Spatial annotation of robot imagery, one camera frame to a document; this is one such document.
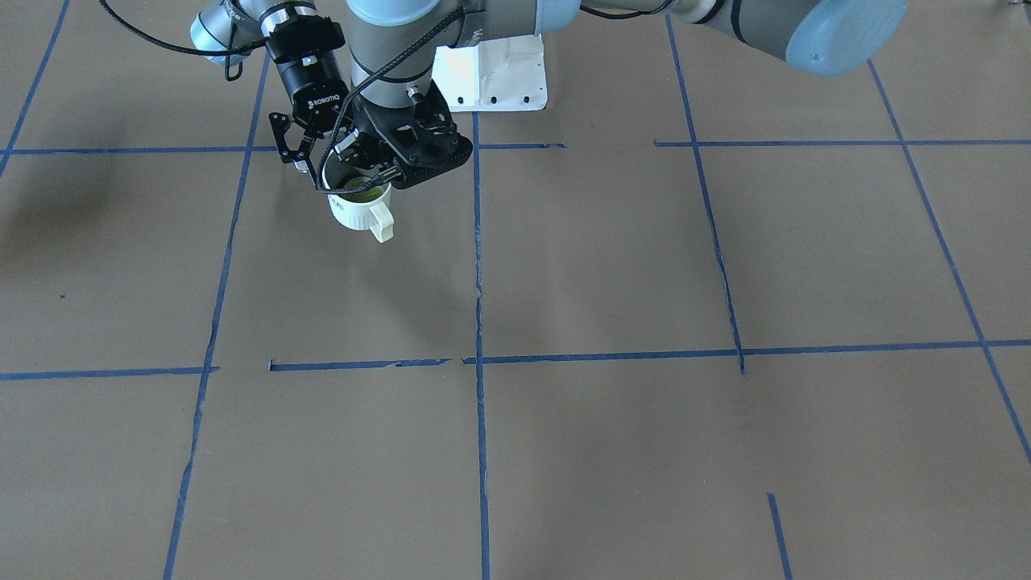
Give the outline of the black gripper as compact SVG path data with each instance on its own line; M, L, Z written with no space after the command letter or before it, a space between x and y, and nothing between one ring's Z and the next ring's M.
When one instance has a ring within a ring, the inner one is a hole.
M420 160L415 130L410 126L415 121L412 103L394 109L371 100L357 100L351 106L351 113L354 122L331 138L325 160L334 158L351 162L358 158L358 151L371 168L395 164L413 166Z
M269 113L270 129L279 160L299 173L314 173L312 162L317 131L330 131L339 107L350 94L334 52L345 45L342 26L329 18L297 18L270 33L266 48L279 70L292 106L291 115ZM288 146L294 122L304 128L297 147Z

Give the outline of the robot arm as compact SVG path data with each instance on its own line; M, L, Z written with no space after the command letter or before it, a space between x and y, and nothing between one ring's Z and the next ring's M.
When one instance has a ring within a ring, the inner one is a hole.
M346 139L332 153L390 172L401 186L460 168L474 144L460 135L435 84L439 48L464 49L565 30L579 15L664 18L714 29L821 77L872 58L905 18L906 1L350 1L353 94Z
M195 49L227 70L264 44L292 107L269 115L280 160L313 172L313 144L332 131L350 95L335 55L345 47L342 26L310 1L211 1L190 34Z

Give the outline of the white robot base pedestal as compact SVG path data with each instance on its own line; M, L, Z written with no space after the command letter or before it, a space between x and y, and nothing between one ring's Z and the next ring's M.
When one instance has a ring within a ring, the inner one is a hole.
M548 104L544 40L524 35L436 49L433 81L448 110L538 111Z

